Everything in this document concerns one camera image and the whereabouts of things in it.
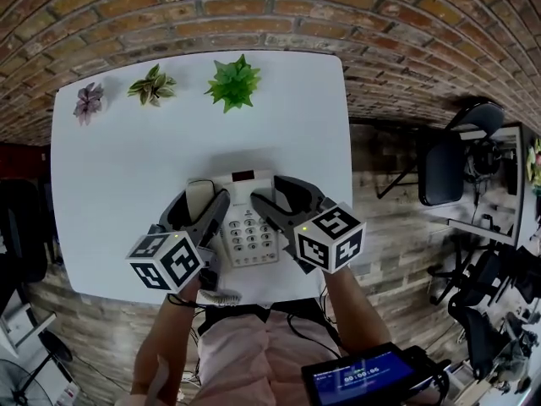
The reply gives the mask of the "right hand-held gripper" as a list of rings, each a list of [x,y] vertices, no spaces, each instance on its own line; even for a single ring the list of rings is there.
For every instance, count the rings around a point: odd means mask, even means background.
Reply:
[[[314,184],[286,175],[274,177],[274,187],[286,197],[289,211],[253,192],[252,207],[277,232],[292,230],[284,250],[305,273],[315,268],[334,274],[363,252],[366,223],[346,203],[326,199]],[[295,215],[309,214],[295,224]]]

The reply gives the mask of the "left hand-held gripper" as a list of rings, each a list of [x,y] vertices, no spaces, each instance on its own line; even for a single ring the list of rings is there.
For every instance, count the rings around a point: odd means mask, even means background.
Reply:
[[[194,243],[188,231],[180,230],[189,225],[189,208],[186,192],[178,194],[158,224],[152,225],[126,255],[146,288],[176,294],[197,277],[203,290],[218,289],[220,267],[210,241],[221,229],[230,202],[226,189],[214,196],[195,223]]]

